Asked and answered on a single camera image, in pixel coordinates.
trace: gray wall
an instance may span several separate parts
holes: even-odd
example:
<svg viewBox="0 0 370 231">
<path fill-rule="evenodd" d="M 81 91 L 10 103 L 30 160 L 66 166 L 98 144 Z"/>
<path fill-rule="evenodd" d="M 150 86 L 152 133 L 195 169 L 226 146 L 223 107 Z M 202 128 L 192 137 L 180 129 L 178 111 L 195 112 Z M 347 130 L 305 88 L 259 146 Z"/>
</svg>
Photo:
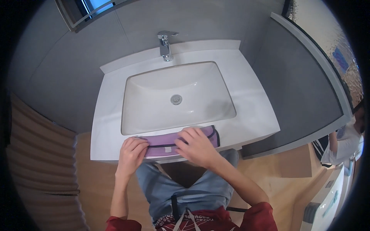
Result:
<svg viewBox="0 0 370 231">
<path fill-rule="evenodd" d="M 244 158 L 306 137 L 343 115 L 337 95 L 316 59 L 273 19 L 251 65 L 269 97 L 280 132 L 243 146 Z"/>
<path fill-rule="evenodd" d="M 9 86 L 33 109 L 78 133 L 91 131 L 103 73 L 110 61 L 158 46 L 156 33 L 174 30 L 173 43 L 241 40 L 255 62 L 270 21 L 284 0 L 140 0 L 117 7 L 78 33 L 69 32 L 54 0 L 46 0 L 25 29 L 9 67 Z"/>
</svg>

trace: frosted glass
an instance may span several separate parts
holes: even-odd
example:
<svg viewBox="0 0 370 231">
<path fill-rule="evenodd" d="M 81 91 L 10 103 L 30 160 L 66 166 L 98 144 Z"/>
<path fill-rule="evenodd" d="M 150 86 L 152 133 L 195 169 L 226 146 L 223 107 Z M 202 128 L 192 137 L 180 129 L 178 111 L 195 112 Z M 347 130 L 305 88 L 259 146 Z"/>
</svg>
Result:
<svg viewBox="0 0 370 231">
<path fill-rule="evenodd" d="M 292 0 L 285 16 L 312 37 L 329 57 L 356 107 L 363 99 L 361 76 L 348 39 L 328 7 L 321 0 Z"/>
</svg>

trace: person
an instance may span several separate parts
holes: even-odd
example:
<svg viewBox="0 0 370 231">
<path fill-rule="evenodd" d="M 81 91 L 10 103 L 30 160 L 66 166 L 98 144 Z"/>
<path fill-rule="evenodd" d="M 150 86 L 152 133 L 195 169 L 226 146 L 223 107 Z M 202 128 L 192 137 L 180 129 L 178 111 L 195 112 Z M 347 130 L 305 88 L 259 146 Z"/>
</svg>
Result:
<svg viewBox="0 0 370 231">
<path fill-rule="evenodd" d="M 315 153 L 322 165 L 330 167 L 346 160 L 358 159 L 361 135 L 365 131 L 363 100 L 354 109 L 355 113 L 345 126 L 312 142 Z"/>
<path fill-rule="evenodd" d="M 277 230 L 266 193 L 236 169 L 239 158 L 236 150 L 218 153 L 199 128 L 184 128 L 178 135 L 186 142 L 176 139 L 176 152 L 207 171 L 191 187 L 184 188 L 155 165 L 142 162 L 149 146 L 146 140 L 126 139 L 115 173 L 107 231 L 141 230 L 140 223 L 128 220 L 127 185 L 135 172 L 157 231 Z M 225 210 L 234 190 L 251 205 L 240 227 L 231 221 Z"/>
</svg>

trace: white countertop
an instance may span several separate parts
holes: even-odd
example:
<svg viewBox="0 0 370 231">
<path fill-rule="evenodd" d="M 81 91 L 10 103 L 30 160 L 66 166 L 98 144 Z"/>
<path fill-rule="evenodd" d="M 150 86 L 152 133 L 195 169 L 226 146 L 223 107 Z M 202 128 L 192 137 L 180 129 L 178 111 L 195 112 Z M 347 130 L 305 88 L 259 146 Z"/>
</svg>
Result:
<svg viewBox="0 0 370 231">
<path fill-rule="evenodd" d="M 214 125 L 220 136 L 217 151 L 240 149 L 262 140 L 280 127 L 270 101 L 249 63 L 238 50 L 238 40 L 207 40 L 171 44 L 173 61 L 164 62 L 159 48 L 129 55 L 101 67 L 105 73 L 97 99 L 91 133 L 91 160 L 118 160 L 123 141 L 121 115 L 126 80 L 132 75 L 193 62 L 214 61 L 233 101 L 236 116 L 197 126 Z M 131 136 L 154 136 L 181 131 L 184 127 Z M 172 157 L 151 160 L 179 159 Z"/>
</svg>

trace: drain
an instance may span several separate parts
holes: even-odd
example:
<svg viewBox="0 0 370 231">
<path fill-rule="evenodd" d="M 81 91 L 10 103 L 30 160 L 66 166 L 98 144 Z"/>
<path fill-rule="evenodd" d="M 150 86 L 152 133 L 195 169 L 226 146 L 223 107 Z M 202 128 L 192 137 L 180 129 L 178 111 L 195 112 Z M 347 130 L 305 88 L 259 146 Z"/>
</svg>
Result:
<svg viewBox="0 0 370 231">
<path fill-rule="evenodd" d="M 178 104 L 181 104 L 182 102 L 182 97 L 180 95 L 173 95 L 171 97 L 171 103 L 173 105 L 178 105 Z"/>
</svg>

